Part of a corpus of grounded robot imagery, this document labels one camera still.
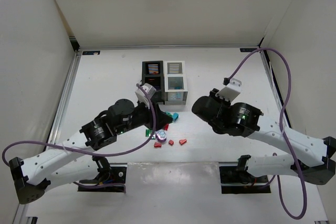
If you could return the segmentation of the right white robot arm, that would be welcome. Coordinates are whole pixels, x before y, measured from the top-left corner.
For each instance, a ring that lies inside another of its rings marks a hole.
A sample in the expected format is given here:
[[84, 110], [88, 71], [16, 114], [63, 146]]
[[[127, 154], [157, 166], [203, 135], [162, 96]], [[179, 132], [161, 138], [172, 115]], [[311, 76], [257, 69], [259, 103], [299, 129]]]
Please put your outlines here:
[[310, 137], [275, 120], [247, 103], [231, 104], [216, 96], [213, 89], [192, 106], [192, 112], [217, 134], [241, 136], [261, 141], [284, 152], [283, 155], [256, 157], [242, 155], [236, 170], [254, 177], [264, 175], [298, 176], [305, 182], [325, 185], [335, 175], [335, 139]]

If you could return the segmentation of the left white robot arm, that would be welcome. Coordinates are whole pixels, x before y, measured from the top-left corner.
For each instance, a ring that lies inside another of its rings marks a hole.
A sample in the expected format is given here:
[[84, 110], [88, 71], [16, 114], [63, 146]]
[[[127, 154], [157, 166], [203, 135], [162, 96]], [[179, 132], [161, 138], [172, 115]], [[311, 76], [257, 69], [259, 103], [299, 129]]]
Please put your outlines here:
[[121, 134], [145, 126], [152, 132], [163, 129], [173, 118], [151, 100], [151, 93], [140, 87], [137, 104], [120, 99], [100, 112], [60, 145], [49, 145], [29, 158], [14, 157], [9, 167], [18, 201], [30, 204], [46, 192], [83, 179], [102, 180], [111, 173], [109, 154], [97, 151], [117, 141]]

